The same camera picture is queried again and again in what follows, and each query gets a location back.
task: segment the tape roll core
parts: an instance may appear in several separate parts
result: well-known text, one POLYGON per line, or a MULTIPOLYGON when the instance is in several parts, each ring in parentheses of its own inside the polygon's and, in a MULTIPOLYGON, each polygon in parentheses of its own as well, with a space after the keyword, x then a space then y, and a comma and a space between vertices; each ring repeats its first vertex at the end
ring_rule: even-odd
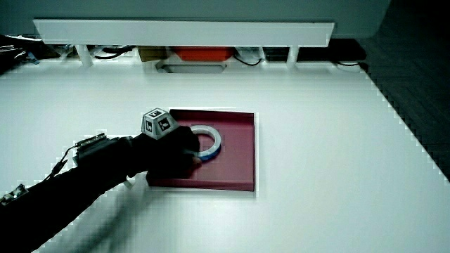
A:
POLYGON ((221 148, 221 136, 215 128, 205 125, 196 125, 191 126, 191 130, 194 134, 207 134, 214 139, 214 144, 211 148, 208 148, 205 151, 194 152, 193 154, 196 157, 200 158, 204 162, 214 158, 219 154, 221 148))

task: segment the table surface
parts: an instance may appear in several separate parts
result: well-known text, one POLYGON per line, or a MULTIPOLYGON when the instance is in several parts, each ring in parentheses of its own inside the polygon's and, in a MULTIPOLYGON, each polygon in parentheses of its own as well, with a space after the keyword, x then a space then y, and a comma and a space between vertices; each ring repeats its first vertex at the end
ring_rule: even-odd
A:
POLYGON ((139 134, 141 115, 163 107, 257 113, 257 190, 150 188, 138 174, 131 190, 101 196, 39 252, 449 248, 448 181, 358 67, 152 66, 44 60, 0 76, 0 189, 36 184, 85 136, 139 134))

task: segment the fiducial marker cube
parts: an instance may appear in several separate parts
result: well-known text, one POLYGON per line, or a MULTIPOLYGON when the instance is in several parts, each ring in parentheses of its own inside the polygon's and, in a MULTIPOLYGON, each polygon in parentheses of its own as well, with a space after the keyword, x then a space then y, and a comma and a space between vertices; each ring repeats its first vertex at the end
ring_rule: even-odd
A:
POLYGON ((158 140, 179 127, 166 111, 155 108, 142 116, 142 133, 158 140))

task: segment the gray carpet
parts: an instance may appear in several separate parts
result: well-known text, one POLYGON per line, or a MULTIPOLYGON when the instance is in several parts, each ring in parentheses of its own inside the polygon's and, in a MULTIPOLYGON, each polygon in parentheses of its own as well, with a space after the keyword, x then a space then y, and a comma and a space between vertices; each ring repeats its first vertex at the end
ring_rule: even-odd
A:
POLYGON ((371 79, 450 179, 450 29, 441 8, 392 0, 377 34, 358 42, 371 79))

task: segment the orange box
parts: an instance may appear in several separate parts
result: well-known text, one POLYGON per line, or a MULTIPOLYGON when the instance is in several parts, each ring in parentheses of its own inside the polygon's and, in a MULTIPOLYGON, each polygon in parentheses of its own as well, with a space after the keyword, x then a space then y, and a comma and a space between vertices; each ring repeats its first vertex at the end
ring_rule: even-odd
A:
POLYGON ((173 50, 182 60, 187 61, 225 61, 234 54, 234 48, 226 46, 175 46, 173 50))

